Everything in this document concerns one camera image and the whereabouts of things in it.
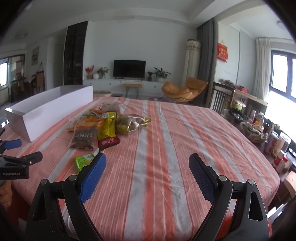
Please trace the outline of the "red snack packet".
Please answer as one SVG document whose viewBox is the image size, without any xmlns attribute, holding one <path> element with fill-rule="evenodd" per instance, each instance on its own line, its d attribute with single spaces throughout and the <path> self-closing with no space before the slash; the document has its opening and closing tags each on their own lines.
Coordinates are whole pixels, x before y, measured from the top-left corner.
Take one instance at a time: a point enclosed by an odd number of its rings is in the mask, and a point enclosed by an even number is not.
<svg viewBox="0 0 296 241">
<path fill-rule="evenodd" d="M 120 139 L 118 137 L 107 137 L 98 141 L 98 149 L 100 152 L 103 150 L 118 145 L 120 143 Z"/>
</svg>

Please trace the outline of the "black television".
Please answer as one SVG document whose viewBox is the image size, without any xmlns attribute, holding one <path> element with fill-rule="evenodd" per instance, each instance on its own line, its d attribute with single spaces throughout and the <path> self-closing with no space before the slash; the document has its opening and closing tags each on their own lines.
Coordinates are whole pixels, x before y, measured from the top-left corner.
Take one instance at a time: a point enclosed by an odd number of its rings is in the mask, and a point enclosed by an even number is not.
<svg viewBox="0 0 296 241">
<path fill-rule="evenodd" d="M 146 61 L 141 60 L 114 60 L 114 78 L 144 78 Z"/>
</svg>

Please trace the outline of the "orange lounge chair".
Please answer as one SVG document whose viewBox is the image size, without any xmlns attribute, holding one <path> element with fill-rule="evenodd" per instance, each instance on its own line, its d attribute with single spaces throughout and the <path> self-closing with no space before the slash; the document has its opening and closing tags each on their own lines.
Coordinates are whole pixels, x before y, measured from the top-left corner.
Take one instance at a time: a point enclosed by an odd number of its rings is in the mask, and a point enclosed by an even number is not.
<svg viewBox="0 0 296 241">
<path fill-rule="evenodd" d="M 167 81 L 162 86 L 163 94 L 176 103 L 191 102 L 199 96 L 207 87 L 208 82 L 193 77 L 188 77 L 183 87 L 177 87 Z"/>
</svg>

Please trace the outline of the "brown nut snack bag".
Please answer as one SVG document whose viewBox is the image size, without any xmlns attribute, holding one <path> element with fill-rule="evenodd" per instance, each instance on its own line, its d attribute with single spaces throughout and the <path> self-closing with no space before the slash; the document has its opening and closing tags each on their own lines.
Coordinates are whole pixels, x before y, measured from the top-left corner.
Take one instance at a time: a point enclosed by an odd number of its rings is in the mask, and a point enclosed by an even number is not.
<svg viewBox="0 0 296 241">
<path fill-rule="evenodd" d="M 94 151 L 97 146 L 98 132 L 99 129 L 96 126 L 76 126 L 69 148 Z"/>
</svg>

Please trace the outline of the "clear bag of snacks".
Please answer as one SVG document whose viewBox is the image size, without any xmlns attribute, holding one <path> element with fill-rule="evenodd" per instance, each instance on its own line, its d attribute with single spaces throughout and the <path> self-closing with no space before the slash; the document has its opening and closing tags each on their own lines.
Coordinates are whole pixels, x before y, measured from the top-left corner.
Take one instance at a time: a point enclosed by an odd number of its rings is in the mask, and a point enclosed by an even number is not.
<svg viewBox="0 0 296 241">
<path fill-rule="evenodd" d="M 115 126 L 118 133 L 127 135 L 140 131 L 150 123 L 151 119 L 145 116 L 120 115 L 115 121 Z"/>
</svg>

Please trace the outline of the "green potted plant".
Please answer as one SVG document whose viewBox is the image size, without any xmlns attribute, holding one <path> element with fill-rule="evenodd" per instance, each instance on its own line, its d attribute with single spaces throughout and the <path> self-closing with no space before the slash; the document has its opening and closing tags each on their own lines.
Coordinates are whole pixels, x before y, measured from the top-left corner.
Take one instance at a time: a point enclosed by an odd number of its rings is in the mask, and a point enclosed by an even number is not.
<svg viewBox="0 0 296 241">
<path fill-rule="evenodd" d="M 171 73 L 166 70 L 163 70 L 163 68 L 159 69 L 155 67 L 154 75 L 156 76 L 158 82 L 163 83 L 171 75 Z"/>
</svg>

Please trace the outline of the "red flower vase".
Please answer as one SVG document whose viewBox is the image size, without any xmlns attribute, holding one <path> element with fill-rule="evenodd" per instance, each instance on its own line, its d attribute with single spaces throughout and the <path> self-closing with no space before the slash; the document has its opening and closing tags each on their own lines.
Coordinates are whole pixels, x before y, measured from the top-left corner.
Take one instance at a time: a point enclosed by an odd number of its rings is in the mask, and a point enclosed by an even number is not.
<svg viewBox="0 0 296 241">
<path fill-rule="evenodd" d="M 92 66 L 87 66 L 87 67 L 85 68 L 86 79 L 92 79 L 93 70 L 94 70 L 94 65 L 92 65 Z"/>
</svg>

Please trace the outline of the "white tv cabinet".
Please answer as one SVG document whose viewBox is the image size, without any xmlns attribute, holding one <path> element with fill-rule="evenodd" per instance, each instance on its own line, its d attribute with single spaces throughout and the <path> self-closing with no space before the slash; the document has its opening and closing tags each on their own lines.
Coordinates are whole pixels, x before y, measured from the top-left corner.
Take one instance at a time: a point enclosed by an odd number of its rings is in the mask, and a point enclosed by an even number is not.
<svg viewBox="0 0 296 241">
<path fill-rule="evenodd" d="M 113 94 L 126 95 L 126 85 L 141 85 L 138 88 L 139 96 L 161 96 L 164 83 L 144 80 L 119 80 L 119 79 L 88 79 L 83 80 L 83 85 L 92 85 L 94 91 L 110 91 Z"/>
</svg>

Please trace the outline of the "grey curtain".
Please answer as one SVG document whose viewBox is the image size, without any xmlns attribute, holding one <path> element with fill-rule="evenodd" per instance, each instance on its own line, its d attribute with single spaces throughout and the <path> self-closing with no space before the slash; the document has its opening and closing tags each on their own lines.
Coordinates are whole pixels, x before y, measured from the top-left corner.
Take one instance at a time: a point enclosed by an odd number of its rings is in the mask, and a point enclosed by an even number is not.
<svg viewBox="0 0 296 241">
<path fill-rule="evenodd" d="M 197 28 L 197 39 L 201 43 L 198 79 L 207 83 L 207 87 L 202 93 L 200 104 L 207 108 L 212 94 L 217 62 L 218 22 L 215 18 L 211 18 Z"/>
</svg>

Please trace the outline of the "yellow snack bag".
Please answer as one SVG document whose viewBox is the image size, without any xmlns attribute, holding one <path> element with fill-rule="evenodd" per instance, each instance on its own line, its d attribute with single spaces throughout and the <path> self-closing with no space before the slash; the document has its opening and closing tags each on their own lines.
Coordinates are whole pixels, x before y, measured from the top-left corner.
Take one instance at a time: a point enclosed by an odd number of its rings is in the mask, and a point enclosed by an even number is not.
<svg viewBox="0 0 296 241">
<path fill-rule="evenodd" d="M 103 125 L 98 133 L 98 140 L 103 140 L 108 137 L 116 137 L 115 133 L 115 121 L 117 113 L 115 111 L 108 111 L 103 113 L 100 118 L 103 119 Z"/>
</svg>

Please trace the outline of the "white standing air conditioner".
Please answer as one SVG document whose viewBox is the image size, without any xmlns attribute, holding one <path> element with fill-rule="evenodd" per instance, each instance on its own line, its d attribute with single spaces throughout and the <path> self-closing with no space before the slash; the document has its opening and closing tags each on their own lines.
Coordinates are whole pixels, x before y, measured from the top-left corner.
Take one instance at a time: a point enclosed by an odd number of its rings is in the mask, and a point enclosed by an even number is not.
<svg viewBox="0 0 296 241">
<path fill-rule="evenodd" d="M 189 77 L 197 78 L 201 56 L 201 43 L 195 39 L 189 39 L 186 44 L 186 56 L 181 86 L 186 85 Z"/>
</svg>

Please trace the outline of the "green snack packet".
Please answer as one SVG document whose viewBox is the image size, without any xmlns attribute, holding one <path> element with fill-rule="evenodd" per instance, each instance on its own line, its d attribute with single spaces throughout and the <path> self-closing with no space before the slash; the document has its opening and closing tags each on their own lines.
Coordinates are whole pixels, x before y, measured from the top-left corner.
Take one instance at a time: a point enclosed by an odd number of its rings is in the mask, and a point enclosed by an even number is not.
<svg viewBox="0 0 296 241">
<path fill-rule="evenodd" d="M 88 166 L 93 159 L 94 159 L 93 153 L 76 157 L 74 159 L 74 162 L 76 165 L 77 173 L 79 173 L 85 166 Z"/>
</svg>

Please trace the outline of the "small wooden bench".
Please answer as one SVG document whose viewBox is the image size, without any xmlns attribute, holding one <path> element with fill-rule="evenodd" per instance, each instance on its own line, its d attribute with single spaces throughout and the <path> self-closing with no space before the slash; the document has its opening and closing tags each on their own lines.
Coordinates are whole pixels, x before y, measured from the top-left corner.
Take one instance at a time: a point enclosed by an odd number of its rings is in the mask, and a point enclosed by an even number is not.
<svg viewBox="0 0 296 241">
<path fill-rule="evenodd" d="M 122 85 L 125 87 L 125 97 L 127 98 L 128 92 L 130 89 L 135 89 L 135 98 L 138 99 L 139 97 L 139 89 L 142 88 L 142 84 L 132 84 L 132 83 L 124 83 Z"/>
</svg>

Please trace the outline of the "cluttered side table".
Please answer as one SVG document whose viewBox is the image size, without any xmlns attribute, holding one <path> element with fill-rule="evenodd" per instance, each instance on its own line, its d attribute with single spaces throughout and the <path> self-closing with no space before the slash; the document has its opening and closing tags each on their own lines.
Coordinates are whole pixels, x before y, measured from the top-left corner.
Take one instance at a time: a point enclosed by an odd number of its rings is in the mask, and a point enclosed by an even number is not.
<svg viewBox="0 0 296 241">
<path fill-rule="evenodd" d="M 231 107 L 220 115 L 271 157 L 281 129 L 265 117 L 267 102 L 237 88 L 234 89 Z"/>
</svg>

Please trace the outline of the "dark wooden chair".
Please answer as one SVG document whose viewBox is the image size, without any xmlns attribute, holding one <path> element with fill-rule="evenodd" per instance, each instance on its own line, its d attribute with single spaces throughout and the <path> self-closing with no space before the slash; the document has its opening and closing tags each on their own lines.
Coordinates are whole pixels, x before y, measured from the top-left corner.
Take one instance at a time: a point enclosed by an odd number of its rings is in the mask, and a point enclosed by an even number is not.
<svg viewBox="0 0 296 241">
<path fill-rule="evenodd" d="M 218 82 L 213 83 L 209 108 L 221 114 L 229 109 L 234 99 L 235 89 Z"/>
</svg>

